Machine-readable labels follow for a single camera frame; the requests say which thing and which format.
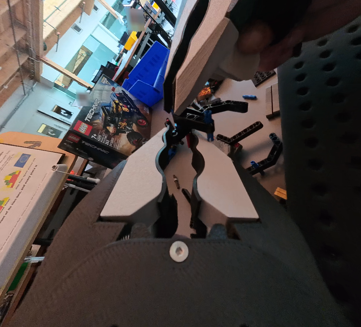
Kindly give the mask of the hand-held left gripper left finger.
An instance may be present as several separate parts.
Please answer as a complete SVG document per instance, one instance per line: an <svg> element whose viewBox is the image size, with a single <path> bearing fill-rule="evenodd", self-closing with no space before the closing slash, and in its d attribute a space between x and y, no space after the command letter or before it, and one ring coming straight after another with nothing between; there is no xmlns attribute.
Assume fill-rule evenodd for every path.
<svg viewBox="0 0 361 327"><path fill-rule="evenodd" d="M173 235L173 197L164 169L172 127L165 127L125 161L100 217L154 226L156 236Z"/></svg>

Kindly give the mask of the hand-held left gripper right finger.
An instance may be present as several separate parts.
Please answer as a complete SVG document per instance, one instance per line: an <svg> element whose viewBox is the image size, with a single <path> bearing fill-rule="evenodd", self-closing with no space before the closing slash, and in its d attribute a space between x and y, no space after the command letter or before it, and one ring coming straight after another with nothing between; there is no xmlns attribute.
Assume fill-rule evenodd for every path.
<svg viewBox="0 0 361 327"><path fill-rule="evenodd" d="M206 236L214 225L256 222L259 215L231 159L199 132L189 137L192 183L190 228Z"/></svg>

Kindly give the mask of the black toy beam frame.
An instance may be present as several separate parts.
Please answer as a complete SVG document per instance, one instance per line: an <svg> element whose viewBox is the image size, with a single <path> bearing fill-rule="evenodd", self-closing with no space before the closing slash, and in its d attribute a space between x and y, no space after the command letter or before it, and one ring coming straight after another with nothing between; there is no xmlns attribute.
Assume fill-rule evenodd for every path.
<svg viewBox="0 0 361 327"><path fill-rule="evenodd" d="M206 133L213 138L215 131L213 115L231 111L235 113L247 113L248 103L235 100L226 100L206 105L199 109L187 107L183 112L173 114L174 124L181 127L187 136L193 130Z"/></svg>

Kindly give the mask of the light grey desk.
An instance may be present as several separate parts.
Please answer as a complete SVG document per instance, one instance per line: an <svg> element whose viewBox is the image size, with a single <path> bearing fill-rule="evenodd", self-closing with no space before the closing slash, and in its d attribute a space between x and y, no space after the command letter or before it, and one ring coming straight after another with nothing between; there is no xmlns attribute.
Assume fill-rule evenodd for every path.
<svg viewBox="0 0 361 327"><path fill-rule="evenodd" d="M256 100L248 100L247 113L223 112L214 115L215 132L214 135L222 134L231 137L256 121L263 124L263 128L253 135L241 141L243 146L240 152L240 164L243 168L250 166L251 161L258 162L264 159L272 148L270 133L275 133L282 139L281 118L275 117L267 119L266 111L266 89L278 82L277 76L273 76L268 81L255 87L252 81L236 82L233 80L223 81L215 97L221 100L243 101L243 95L255 95ZM170 194L174 194L178 203L178 229L176 234L190 237L194 231L190 228L191 207L181 190L176 188L173 175L176 175L181 188L192 191L192 181L196 175L191 166L192 151L184 145L179 145L175 157L170 161L165 169L168 189Z"/></svg>

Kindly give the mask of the person's right hand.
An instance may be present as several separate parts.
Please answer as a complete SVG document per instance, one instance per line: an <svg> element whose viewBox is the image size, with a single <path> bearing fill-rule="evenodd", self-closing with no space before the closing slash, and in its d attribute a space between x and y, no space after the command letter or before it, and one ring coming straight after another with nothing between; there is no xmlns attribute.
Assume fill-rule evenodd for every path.
<svg viewBox="0 0 361 327"><path fill-rule="evenodd" d="M361 0L312 0L300 23L278 44L271 45L274 33L262 21L247 25L238 37L242 54L259 54L258 71L270 71L292 57L296 46L317 40L346 26L361 13Z"/></svg>

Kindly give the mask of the black orange flame toy panel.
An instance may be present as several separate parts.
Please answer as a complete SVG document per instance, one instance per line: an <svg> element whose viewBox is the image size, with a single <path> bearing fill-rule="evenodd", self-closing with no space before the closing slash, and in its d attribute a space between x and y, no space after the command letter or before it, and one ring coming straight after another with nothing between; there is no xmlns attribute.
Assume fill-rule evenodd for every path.
<svg viewBox="0 0 361 327"><path fill-rule="evenodd" d="M215 94L215 92L217 90L219 90L220 86L222 85L223 80L209 80L206 84L205 87L199 92L199 94L197 95L196 99L197 102L201 102L205 99L210 98L211 96L213 96Z"/></svg>

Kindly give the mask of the grey toy motor block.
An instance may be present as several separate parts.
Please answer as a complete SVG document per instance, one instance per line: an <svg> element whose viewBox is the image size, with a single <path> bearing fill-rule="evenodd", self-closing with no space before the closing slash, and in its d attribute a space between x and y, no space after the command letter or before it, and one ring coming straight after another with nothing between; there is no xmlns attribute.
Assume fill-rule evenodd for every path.
<svg viewBox="0 0 361 327"><path fill-rule="evenodd" d="M241 151L243 148L239 142L233 142L230 138L220 134L216 136L214 144L230 158L232 158L237 151Z"/></svg>

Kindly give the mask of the black studded toy plate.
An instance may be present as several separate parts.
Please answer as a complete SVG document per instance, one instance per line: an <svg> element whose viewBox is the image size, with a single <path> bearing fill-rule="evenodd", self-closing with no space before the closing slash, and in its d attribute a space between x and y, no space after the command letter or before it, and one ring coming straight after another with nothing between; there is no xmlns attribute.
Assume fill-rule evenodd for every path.
<svg viewBox="0 0 361 327"><path fill-rule="evenodd" d="M268 72L256 72L252 78L252 82L255 87L258 87L263 82L267 81L275 75L277 75L277 73L274 70Z"/></svg>

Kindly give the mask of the black straight toy beam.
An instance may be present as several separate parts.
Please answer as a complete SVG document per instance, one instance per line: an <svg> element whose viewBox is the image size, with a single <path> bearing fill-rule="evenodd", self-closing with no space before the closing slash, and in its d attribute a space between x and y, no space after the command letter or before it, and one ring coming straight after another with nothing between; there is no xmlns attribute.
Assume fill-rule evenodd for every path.
<svg viewBox="0 0 361 327"><path fill-rule="evenodd" d="M249 137L253 133L262 129L263 127L264 127L264 125L262 124L262 122L257 121L255 123L251 124L250 126L246 127L245 129L241 130L237 134L233 135L232 137L227 137L227 136L224 136L221 134L217 134L216 140L218 140L228 146L234 147L241 140Z"/></svg>

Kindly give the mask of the black angled toy beam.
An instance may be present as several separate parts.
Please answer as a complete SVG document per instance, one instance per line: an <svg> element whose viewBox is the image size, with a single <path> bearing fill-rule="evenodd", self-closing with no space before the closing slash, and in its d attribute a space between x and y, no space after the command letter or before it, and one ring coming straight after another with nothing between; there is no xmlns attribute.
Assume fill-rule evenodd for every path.
<svg viewBox="0 0 361 327"><path fill-rule="evenodd" d="M251 162L251 166L246 169L246 171L248 171L250 175L255 175L258 173L260 175L264 175L264 171L266 169L273 167L277 163L283 151L283 143L282 140L275 133L270 133L269 138L272 141L273 146L268 153L268 156L260 160L259 162Z"/></svg>

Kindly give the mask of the monster truck toy set box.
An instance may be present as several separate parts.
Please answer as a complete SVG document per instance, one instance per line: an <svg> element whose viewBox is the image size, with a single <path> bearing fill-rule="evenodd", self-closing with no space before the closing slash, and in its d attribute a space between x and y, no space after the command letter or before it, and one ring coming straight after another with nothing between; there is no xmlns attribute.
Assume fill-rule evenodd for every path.
<svg viewBox="0 0 361 327"><path fill-rule="evenodd" d="M113 169L151 135L152 108L121 86L84 106L58 148Z"/></svg>

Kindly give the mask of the white document stand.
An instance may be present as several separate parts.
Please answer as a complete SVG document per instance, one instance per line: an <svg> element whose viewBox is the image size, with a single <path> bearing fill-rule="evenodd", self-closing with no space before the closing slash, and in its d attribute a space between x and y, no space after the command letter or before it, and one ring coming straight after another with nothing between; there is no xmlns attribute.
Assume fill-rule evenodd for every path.
<svg viewBox="0 0 361 327"><path fill-rule="evenodd" d="M77 160L59 143L46 136L1 133L1 302Z"/></svg>

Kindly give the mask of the yellow bin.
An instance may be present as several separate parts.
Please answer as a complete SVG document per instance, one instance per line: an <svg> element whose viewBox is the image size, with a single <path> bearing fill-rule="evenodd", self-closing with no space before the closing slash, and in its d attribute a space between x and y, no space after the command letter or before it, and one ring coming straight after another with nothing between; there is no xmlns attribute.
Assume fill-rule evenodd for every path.
<svg viewBox="0 0 361 327"><path fill-rule="evenodd" d="M127 41L125 42L124 50L127 50L127 51L131 50L131 48L133 47L133 45L136 43L137 40L138 40L137 32L132 31L132 33L128 37Z"/></svg>

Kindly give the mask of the printed instruction sheet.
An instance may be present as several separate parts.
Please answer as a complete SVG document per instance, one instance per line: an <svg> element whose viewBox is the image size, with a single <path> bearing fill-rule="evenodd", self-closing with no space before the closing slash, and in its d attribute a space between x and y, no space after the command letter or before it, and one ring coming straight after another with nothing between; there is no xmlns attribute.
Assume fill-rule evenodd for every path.
<svg viewBox="0 0 361 327"><path fill-rule="evenodd" d="M11 144L0 146L0 284L6 288L66 171L64 155Z"/></svg>

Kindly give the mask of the wooden beam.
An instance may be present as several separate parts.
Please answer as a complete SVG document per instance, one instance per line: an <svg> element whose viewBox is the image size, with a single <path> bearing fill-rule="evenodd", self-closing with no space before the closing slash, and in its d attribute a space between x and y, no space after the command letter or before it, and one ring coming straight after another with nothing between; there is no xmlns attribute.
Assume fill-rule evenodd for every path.
<svg viewBox="0 0 361 327"><path fill-rule="evenodd" d="M91 85L88 82L82 80L81 78L79 78L74 73L72 73L72 72L66 70L65 68L59 66L57 63L53 62L52 60L48 59L47 57L45 57L45 56L37 56L36 59L39 62L42 62L42 63L48 65L49 67L55 69L56 71L60 72L64 76L70 78L72 81L75 81L79 85L85 87L87 90L92 90L94 88L93 85Z"/></svg>

